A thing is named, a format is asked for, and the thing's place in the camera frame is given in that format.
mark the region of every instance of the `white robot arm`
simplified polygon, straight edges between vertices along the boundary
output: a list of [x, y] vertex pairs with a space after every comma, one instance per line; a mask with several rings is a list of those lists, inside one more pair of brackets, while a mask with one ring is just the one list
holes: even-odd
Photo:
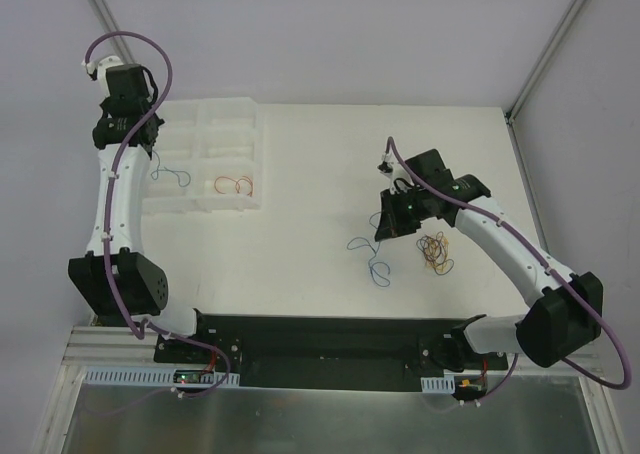
[[[533, 252], [525, 247], [502, 225], [504, 223], [518, 231], [491, 197], [489, 189], [471, 175], [454, 179], [438, 151], [427, 151], [405, 162], [414, 176], [419, 176], [433, 190], [444, 193], [459, 205], [413, 184], [410, 173], [397, 164], [391, 165], [389, 155], [385, 155], [379, 169], [390, 177], [391, 185], [381, 193], [382, 208], [376, 241], [414, 233], [421, 222], [430, 217], [444, 219], [489, 255], [530, 308], [522, 316], [477, 316], [469, 319], [456, 333], [452, 333], [458, 349], [478, 354], [524, 353], [537, 364], [549, 367], [600, 335], [598, 323], [571, 298], [557, 278], [559, 276], [574, 288], [601, 314], [603, 288], [593, 274], [577, 276], [526, 239]], [[497, 220], [480, 212], [490, 213]], [[543, 258], [548, 267], [543, 267], [537, 257]], [[550, 275], [551, 270], [555, 271], [556, 277]]]
[[[164, 271], [143, 255], [141, 218], [145, 178], [149, 170], [151, 150], [162, 121], [151, 119], [132, 137], [122, 151], [118, 172], [111, 172], [124, 136], [131, 126], [149, 111], [153, 96], [144, 78], [146, 68], [123, 64], [117, 56], [108, 56], [85, 66], [97, 80], [105, 96], [101, 104], [103, 116], [93, 131], [98, 149], [100, 188], [98, 207], [86, 255], [69, 261], [69, 276], [98, 316], [107, 320], [121, 318], [104, 273], [104, 239], [110, 237], [112, 274], [133, 321], [147, 320], [182, 336], [196, 332], [197, 312], [168, 294]], [[110, 198], [111, 222], [106, 232], [105, 205], [107, 187], [117, 176]]]

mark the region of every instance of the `black mounting plate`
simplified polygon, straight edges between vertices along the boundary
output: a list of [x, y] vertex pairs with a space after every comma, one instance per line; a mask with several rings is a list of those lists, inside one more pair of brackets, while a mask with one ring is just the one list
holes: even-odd
[[[222, 349], [245, 387], [420, 392], [421, 377], [443, 375], [429, 351], [463, 322], [202, 315], [201, 334], [194, 338]], [[508, 367], [495, 353], [484, 358], [490, 370]], [[470, 353], [464, 367], [480, 370], [482, 359]], [[206, 350], [158, 338], [158, 363], [202, 367], [210, 360]], [[217, 364], [216, 370], [224, 366]]]

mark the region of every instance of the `plastic container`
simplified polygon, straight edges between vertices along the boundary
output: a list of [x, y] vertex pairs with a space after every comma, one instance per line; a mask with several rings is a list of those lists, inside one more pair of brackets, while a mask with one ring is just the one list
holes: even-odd
[[154, 146], [145, 214], [260, 208], [262, 121], [252, 99], [167, 101], [158, 115], [165, 124]]

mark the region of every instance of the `blue wire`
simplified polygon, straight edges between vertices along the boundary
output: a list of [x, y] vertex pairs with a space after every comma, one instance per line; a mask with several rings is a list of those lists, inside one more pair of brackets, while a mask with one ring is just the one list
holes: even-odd
[[[187, 187], [189, 184], [191, 184], [191, 174], [189, 174], [187, 171], [169, 169], [168, 167], [164, 167], [164, 166], [160, 167], [160, 156], [158, 155], [158, 152], [153, 150], [153, 151], [151, 151], [151, 153], [152, 153], [152, 155], [155, 154], [155, 156], [158, 158], [158, 165], [150, 173], [151, 179], [153, 179], [154, 181], [157, 181], [158, 178], [160, 177], [160, 173], [161, 172], [170, 172], [171, 174], [173, 174], [174, 176], [176, 176], [178, 178], [178, 186]], [[181, 174], [184, 174], [185, 176], [187, 176], [186, 184], [182, 184], [181, 178], [180, 178]]]
[[[371, 217], [369, 218], [369, 225], [374, 229], [377, 229], [377, 226], [373, 223], [372, 219], [378, 214], [380, 213], [376, 212], [372, 214]], [[352, 244], [354, 241], [361, 241], [361, 243], [356, 246], [353, 246]], [[378, 256], [378, 252], [380, 252], [380, 243], [378, 242], [378, 245], [376, 247], [373, 247], [373, 245], [371, 245], [371, 242], [365, 237], [354, 237], [347, 243], [347, 250], [349, 251], [354, 251], [362, 247], [368, 247], [369, 249], [371, 249], [371, 252], [373, 253], [373, 256], [371, 256], [367, 261], [367, 265], [369, 266], [369, 275], [371, 275], [371, 280], [378, 287], [389, 287], [391, 285], [391, 281], [387, 276], [391, 275], [391, 267], [389, 267], [389, 264], [387, 264], [384, 261], [374, 262], [375, 258]], [[384, 266], [387, 270], [386, 274], [381, 274], [378, 271], [378, 266]]]

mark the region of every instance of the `white tabletop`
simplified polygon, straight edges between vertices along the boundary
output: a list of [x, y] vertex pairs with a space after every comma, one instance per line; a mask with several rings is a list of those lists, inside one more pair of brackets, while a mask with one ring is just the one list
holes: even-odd
[[[454, 177], [474, 174], [531, 239], [537, 239], [502, 111], [497, 108], [266, 105], [264, 193], [259, 211], [164, 214], [143, 219], [145, 254], [169, 293], [205, 313], [466, 318], [526, 307], [507, 277], [444, 221], [382, 243], [391, 285], [369, 276], [388, 180], [376, 166], [387, 136], [412, 157], [437, 148]], [[444, 231], [455, 267], [437, 276], [415, 241]]]

